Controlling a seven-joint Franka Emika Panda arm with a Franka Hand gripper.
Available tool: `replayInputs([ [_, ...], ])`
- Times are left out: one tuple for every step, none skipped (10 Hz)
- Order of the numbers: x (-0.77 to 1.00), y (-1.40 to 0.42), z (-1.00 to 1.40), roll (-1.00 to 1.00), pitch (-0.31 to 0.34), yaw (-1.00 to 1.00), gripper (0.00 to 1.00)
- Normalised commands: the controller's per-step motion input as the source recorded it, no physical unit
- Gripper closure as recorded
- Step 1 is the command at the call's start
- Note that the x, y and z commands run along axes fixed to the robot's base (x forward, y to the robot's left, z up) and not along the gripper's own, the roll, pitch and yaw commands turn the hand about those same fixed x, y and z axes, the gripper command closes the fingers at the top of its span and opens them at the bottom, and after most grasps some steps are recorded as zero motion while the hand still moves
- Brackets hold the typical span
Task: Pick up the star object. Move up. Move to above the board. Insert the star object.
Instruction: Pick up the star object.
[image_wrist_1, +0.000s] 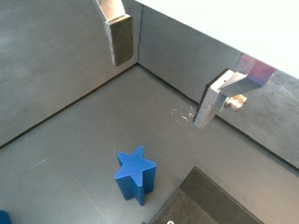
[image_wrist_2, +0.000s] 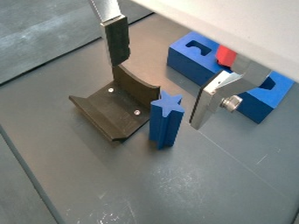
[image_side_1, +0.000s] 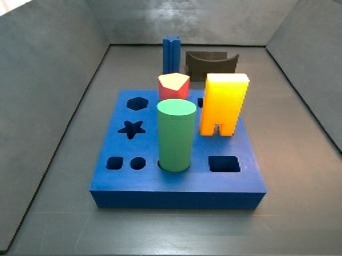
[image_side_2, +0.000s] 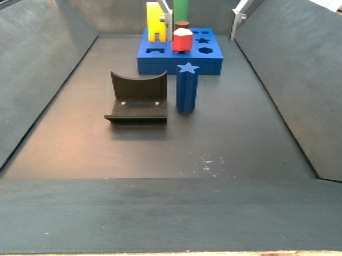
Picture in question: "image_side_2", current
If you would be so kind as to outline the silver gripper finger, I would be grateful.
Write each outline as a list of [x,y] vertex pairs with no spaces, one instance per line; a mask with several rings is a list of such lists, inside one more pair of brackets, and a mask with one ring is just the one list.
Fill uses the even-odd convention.
[[231,24],[229,40],[235,39],[237,25],[245,19],[245,10],[249,7],[252,2],[253,0],[240,0],[236,7],[232,9],[232,24]]
[[160,14],[159,20],[165,24],[165,36],[167,40],[172,40],[172,31],[173,31],[173,14],[172,9],[169,8],[165,0],[156,0],[163,13]]

